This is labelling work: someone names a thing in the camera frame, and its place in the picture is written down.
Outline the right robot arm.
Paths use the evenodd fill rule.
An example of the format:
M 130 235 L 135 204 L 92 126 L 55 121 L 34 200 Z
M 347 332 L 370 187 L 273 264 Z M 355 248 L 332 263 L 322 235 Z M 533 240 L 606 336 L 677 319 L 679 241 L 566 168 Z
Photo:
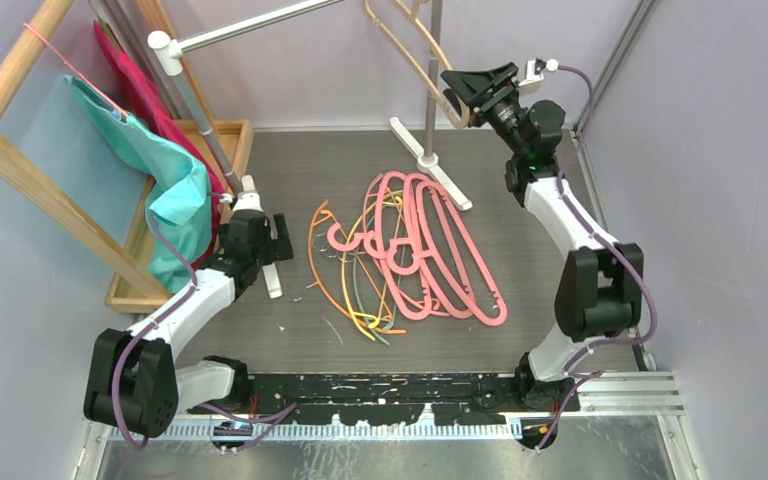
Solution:
M 621 244 L 597 225 L 568 190 L 556 148 L 566 113 L 551 100 L 528 108 L 521 93 L 536 88 L 545 73 L 560 69 L 551 59 L 528 62 L 526 76 L 508 63 L 486 71 L 444 70 L 445 97 L 457 104 L 470 127 L 488 124 L 512 152 L 505 165 L 508 191 L 537 218 L 565 260 L 555 297 L 555 327 L 538 347 L 523 355 L 512 391 L 518 403 L 537 411 L 559 395 L 572 398 L 599 372 L 574 368 L 593 349 L 635 345 L 640 337 L 621 338 L 638 326 L 641 311 L 656 311 L 643 280 L 644 256 L 635 243 Z

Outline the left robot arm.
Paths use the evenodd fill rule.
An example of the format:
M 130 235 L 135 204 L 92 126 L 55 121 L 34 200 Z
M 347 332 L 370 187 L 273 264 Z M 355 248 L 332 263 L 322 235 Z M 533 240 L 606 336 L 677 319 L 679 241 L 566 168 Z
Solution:
M 154 313 L 97 337 L 83 403 L 86 419 L 119 428 L 127 440 L 147 439 L 163 434 L 180 412 L 237 413 L 248 406 L 252 386 L 244 362 L 217 355 L 185 368 L 175 362 L 213 317 L 294 251 L 284 214 L 251 209 L 232 214 L 220 229 L 220 245 L 200 269 L 185 266 L 189 281 Z

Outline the beige plastic hanger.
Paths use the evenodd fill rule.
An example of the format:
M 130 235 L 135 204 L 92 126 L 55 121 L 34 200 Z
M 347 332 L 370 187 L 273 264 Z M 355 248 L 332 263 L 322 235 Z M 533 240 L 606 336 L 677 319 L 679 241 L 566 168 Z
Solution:
M 410 5 L 407 5 L 404 1 L 391 1 L 391 4 L 423 38 L 428 47 L 430 58 L 436 59 L 438 65 L 444 70 L 452 70 L 453 66 L 441 48 L 439 41 L 435 39 L 429 28 L 419 19 L 421 8 L 425 4 L 429 4 L 429 1 L 411 1 Z M 403 42 L 382 22 L 381 18 L 373 10 L 371 2 L 364 0 L 363 7 L 372 25 L 383 34 L 396 52 L 421 79 L 427 93 L 443 111 L 451 126 L 457 130 L 466 129 L 471 120 L 466 104 L 458 98 L 455 98 L 454 103 L 451 103 L 438 88 L 438 80 L 432 78 L 427 73 L 427 70 L 419 64 L 418 60 L 410 53 Z

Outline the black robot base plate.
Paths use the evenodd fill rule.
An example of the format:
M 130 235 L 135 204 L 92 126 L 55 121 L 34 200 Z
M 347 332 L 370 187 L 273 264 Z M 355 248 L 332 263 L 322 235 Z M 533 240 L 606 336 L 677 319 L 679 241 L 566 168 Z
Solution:
M 507 414 L 545 413 L 543 423 L 518 424 L 518 441 L 529 449 L 555 441 L 558 417 L 577 411 L 579 384 L 571 378 L 541 382 L 530 374 L 257 374 L 246 377 L 228 397 L 193 407 L 195 413 L 254 419 L 305 428 L 415 427 L 424 411 L 444 429 L 493 426 Z

